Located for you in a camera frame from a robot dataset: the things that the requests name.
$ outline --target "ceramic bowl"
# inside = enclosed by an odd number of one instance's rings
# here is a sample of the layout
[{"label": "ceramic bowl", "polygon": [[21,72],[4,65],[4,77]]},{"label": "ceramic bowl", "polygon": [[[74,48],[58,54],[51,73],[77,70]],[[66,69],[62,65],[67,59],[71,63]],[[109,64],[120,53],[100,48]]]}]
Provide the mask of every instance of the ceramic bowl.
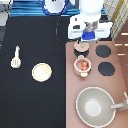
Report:
[{"label": "ceramic bowl", "polygon": [[39,63],[32,69],[32,76],[36,81],[44,82],[51,77],[51,67],[46,63]]},{"label": "ceramic bowl", "polygon": [[98,87],[82,90],[76,100],[76,110],[80,119],[93,128],[108,126],[114,119],[116,110],[111,109],[113,98]]}]

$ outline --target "small plate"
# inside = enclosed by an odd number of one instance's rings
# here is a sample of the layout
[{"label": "small plate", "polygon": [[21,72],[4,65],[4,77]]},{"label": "small plate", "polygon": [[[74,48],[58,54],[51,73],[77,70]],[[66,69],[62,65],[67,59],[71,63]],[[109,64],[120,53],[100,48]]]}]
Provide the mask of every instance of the small plate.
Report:
[{"label": "small plate", "polygon": [[36,81],[44,82],[51,77],[51,67],[46,63],[39,63],[32,69],[32,76]]}]

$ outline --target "table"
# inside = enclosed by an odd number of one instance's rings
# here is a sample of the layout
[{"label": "table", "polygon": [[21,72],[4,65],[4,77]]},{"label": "table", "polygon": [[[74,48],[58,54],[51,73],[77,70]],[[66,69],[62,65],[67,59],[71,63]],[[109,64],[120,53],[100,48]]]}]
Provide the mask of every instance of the table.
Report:
[{"label": "table", "polygon": [[[73,64],[77,57],[74,55],[74,42],[66,44],[66,128],[90,128],[78,117],[75,102],[78,94],[86,87],[100,87],[106,90],[115,103],[125,100],[126,87],[117,55],[114,41],[99,41],[90,44],[89,54],[86,58],[91,61],[92,69],[86,78],[81,78],[74,73]],[[95,50],[98,45],[107,45],[111,48],[111,55],[106,58],[99,57]],[[98,71],[100,62],[111,62],[115,67],[112,76],[103,76]],[[117,111],[113,122],[106,128],[128,128],[128,110]]]},{"label": "table", "polygon": [[[68,40],[70,17],[62,17],[60,41]],[[65,43],[56,40],[57,16],[9,17],[0,51],[0,128],[66,127]],[[19,46],[21,67],[10,65]],[[48,63],[52,77],[44,83],[31,76],[32,68]]]}]

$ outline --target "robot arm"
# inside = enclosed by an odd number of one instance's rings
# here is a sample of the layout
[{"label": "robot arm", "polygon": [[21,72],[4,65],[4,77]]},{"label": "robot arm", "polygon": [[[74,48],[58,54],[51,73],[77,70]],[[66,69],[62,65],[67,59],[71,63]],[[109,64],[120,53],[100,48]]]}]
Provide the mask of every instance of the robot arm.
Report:
[{"label": "robot arm", "polygon": [[101,9],[104,0],[79,0],[80,14],[70,18],[68,26],[68,38],[75,39],[81,37],[81,41],[96,41],[99,38],[107,38],[110,35],[112,22],[99,23]]}]

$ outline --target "white spoon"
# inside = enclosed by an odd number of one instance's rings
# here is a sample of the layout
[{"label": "white spoon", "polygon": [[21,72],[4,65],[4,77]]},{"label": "white spoon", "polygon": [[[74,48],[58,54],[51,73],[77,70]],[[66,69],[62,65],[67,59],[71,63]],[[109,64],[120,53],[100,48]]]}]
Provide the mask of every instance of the white spoon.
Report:
[{"label": "white spoon", "polygon": [[13,68],[19,68],[21,65],[21,60],[19,59],[19,50],[20,50],[19,46],[16,46],[15,57],[11,61],[11,66]]}]

